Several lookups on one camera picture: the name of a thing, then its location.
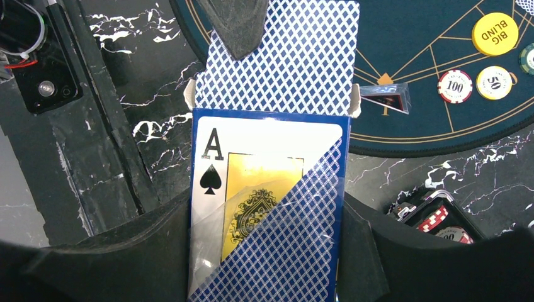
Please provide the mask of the red and white poker chip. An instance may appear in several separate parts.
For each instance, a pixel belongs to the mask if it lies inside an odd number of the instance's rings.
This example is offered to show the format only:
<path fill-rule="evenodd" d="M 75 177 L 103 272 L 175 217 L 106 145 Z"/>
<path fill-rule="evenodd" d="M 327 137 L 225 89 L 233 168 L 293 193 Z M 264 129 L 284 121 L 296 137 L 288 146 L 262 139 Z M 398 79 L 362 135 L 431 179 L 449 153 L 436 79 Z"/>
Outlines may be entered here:
<path fill-rule="evenodd" d="M 461 104 L 471 96 L 473 82 L 466 72 L 452 69 L 440 77 L 437 90 L 444 101 L 450 104 Z"/>

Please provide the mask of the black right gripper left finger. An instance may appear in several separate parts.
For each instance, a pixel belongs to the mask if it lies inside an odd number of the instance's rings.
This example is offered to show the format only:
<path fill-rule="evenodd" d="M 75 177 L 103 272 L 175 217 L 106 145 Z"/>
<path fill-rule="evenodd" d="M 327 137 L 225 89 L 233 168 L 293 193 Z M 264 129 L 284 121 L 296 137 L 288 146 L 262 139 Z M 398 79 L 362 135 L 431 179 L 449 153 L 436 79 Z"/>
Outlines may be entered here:
<path fill-rule="evenodd" d="M 186 301 L 190 192 L 76 244 L 1 243 L 2 301 Z"/>

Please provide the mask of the boxed deck of playing cards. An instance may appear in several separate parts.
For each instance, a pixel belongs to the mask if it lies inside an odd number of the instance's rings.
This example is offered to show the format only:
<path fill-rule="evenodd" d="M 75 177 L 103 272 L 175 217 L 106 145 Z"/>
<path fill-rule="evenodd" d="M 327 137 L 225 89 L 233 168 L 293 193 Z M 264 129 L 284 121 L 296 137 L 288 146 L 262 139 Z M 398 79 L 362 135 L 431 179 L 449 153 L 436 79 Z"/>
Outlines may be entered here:
<path fill-rule="evenodd" d="M 334 301 L 356 86 L 339 115 L 193 105 L 188 301 Z"/>

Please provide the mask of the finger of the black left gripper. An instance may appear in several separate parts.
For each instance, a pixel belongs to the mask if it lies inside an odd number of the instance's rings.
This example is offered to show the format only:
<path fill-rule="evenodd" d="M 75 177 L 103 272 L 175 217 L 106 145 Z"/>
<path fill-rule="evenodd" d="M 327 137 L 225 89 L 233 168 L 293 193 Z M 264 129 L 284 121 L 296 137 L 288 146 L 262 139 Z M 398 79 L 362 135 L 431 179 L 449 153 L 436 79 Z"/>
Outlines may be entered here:
<path fill-rule="evenodd" d="M 260 46 L 268 0 L 200 0 L 199 4 L 233 59 L 241 60 Z"/>

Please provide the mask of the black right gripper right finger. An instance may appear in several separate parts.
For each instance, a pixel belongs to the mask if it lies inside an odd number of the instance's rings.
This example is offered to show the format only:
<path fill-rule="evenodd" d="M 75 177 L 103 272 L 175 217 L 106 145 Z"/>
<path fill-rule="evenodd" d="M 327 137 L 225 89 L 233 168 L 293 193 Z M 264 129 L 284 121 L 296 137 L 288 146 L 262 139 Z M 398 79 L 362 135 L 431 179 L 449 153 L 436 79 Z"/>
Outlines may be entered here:
<path fill-rule="evenodd" d="M 341 301 L 532 301 L 533 232 L 457 243 L 347 194 L 336 291 Z"/>

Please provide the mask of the yellow big blind button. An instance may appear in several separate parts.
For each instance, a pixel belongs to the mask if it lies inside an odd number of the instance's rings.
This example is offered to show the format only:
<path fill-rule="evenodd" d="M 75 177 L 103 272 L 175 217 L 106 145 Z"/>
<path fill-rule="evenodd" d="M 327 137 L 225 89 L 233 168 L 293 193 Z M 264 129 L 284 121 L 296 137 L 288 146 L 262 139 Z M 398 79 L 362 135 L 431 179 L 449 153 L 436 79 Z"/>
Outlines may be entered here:
<path fill-rule="evenodd" d="M 517 44 L 519 28 L 505 13 L 489 13 L 481 17 L 472 29 L 472 43 L 482 54 L 499 56 L 511 51 Z"/>

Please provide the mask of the card drawn from deck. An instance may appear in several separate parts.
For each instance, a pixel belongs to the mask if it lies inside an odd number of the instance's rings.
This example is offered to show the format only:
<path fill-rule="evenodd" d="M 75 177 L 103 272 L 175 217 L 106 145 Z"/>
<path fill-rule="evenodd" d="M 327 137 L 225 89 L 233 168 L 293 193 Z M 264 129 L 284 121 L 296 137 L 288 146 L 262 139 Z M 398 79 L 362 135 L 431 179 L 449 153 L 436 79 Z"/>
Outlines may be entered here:
<path fill-rule="evenodd" d="M 349 115 L 359 18 L 356 1 L 270 1 L 257 49 L 239 60 L 214 30 L 196 107 Z"/>

